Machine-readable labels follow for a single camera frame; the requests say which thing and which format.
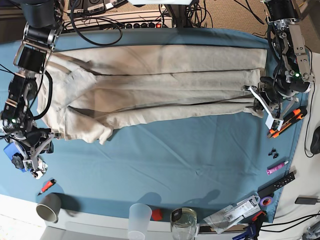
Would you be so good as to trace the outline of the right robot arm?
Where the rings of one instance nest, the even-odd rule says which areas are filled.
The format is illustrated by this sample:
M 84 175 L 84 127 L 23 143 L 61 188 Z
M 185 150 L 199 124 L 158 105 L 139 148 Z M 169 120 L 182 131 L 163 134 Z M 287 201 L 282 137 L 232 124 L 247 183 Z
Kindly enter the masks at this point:
M 63 28 L 63 6 L 59 0 L 19 0 L 26 25 L 13 64 L 18 67 L 8 88 L 8 98 L 0 114 L 0 126 L 7 141 L 22 146 L 23 160 L 36 160 L 43 152 L 53 152 L 53 132 L 37 128 L 36 120 L 48 112 L 53 96 L 53 79 L 46 70 Z M 48 99 L 44 110 L 34 116 L 32 105 L 41 84 L 36 76 L 47 77 Z

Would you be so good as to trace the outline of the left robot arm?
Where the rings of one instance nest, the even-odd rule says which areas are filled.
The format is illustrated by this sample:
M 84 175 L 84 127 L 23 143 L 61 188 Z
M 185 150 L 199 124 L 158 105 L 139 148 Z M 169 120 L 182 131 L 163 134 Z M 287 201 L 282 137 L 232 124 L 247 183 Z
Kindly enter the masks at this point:
M 261 98 L 277 107 L 274 118 L 281 117 L 281 103 L 297 93 L 307 93 L 313 82 L 310 59 L 300 25 L 300 10 L 294 0 L 264 0 L 267 10 L 267 42 L 277 65 L 272 77 L 262 76 Z

